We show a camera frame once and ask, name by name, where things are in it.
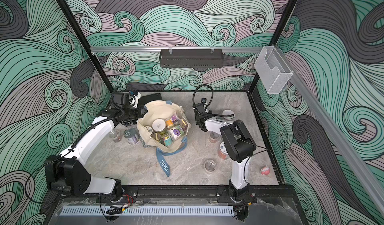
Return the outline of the cream canvas tote bag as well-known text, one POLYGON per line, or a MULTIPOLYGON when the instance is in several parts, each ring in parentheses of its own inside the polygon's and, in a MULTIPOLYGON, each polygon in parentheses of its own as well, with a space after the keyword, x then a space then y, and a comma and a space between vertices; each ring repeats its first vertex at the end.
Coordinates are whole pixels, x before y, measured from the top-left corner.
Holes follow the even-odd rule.
POLYGON ((148 113, 137 122, 140 138, 145 147, 156 148, 156 158, 167 177, 171 175, 171 168, 165 157, 182 152, 188 144, 188 132, 191 123, 188 121, 182 106, 171 101, 156 100, 145 105, 148 113), (154 132, 152 123, 156 119, 165 120, 167 129, 162 133, 154 132), (168 130, 180 125, 185 135, 173 141, 168 130))

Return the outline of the purple yellow label seed can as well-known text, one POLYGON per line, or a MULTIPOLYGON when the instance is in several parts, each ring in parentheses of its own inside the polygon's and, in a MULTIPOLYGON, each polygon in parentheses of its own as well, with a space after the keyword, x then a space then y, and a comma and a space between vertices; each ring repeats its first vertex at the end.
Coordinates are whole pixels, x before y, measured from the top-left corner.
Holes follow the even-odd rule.
POLYGON ((135 128, 126 129, 124 131, 124 137, 131 145, 137 144, 139 142, 139 137, 135 128))

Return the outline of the clear red-bottom jar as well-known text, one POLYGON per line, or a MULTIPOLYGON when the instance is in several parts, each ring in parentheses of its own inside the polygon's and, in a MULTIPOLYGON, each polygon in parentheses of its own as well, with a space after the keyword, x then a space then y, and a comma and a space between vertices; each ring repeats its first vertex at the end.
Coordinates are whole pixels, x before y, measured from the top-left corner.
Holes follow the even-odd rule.
POLYGON ((109 138, 114 142, 114 143, 119 143, 122 140, 122 134, 119 130, 112 130, 109 133, 109 138))

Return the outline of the green lid seed jar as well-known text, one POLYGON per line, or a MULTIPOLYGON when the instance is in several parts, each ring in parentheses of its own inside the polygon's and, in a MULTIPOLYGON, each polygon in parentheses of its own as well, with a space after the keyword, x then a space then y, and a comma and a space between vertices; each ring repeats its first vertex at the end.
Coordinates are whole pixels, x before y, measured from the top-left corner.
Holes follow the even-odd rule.
POLYGON ((219 148, 218 148, 218 156, 223 159, 223 160, 227 160, 229 158, 229 155, 227 153, 227 149, 225 147, 225 144, 224 142, 221 142, 220 145, 219 145, 219 148))

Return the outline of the clear small seed jar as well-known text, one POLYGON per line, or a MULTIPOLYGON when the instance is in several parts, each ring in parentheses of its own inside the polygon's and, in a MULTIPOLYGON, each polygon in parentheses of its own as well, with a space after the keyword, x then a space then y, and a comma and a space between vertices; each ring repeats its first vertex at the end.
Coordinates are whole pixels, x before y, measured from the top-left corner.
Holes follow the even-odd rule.
POLYGON ((207 174, 212 174, 213 172, 216 171, 217 164, 213 160, 206 160, 204 162, 204 169, 207 174))

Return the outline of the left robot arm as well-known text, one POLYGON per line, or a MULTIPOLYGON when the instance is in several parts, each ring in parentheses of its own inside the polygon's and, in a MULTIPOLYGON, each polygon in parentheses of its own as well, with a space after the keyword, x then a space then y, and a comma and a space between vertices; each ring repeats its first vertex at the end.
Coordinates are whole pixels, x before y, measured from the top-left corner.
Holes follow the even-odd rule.
POLYGON ((49 156, 41 166, 45 170, 48 190, 64 197, 105 197, 118 203, 124 196, 119 179, 91 175, 85 165, 105 136, 118 124, 137 122, 148 112, 139 104, 138 91, 114 91, 106 108, 92 124, 58 156, 49 156))

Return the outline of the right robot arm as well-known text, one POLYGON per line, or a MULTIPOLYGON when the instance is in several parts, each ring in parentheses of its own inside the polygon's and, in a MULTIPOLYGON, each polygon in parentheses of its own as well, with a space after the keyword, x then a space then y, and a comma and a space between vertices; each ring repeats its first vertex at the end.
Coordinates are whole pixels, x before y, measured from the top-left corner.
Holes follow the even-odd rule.
POLYGON ((243 121, 227 122, 224 120, 225 118, 233 118, 234 115, 213 114, 208 110, 211 102, 195 103, 196 93, 202 87, 209 88, 211 99, 214 97, 213 88, 207 84, 201 84, 195 89, 192 103, 196 125, 203 132, 221 135, 225 149, 233 161, 229 195, 233 200, 241 201, 246 194, 251 192, 248 182, 249 162, 256 155, 255 150, 260 146, 256 145, 243 121))

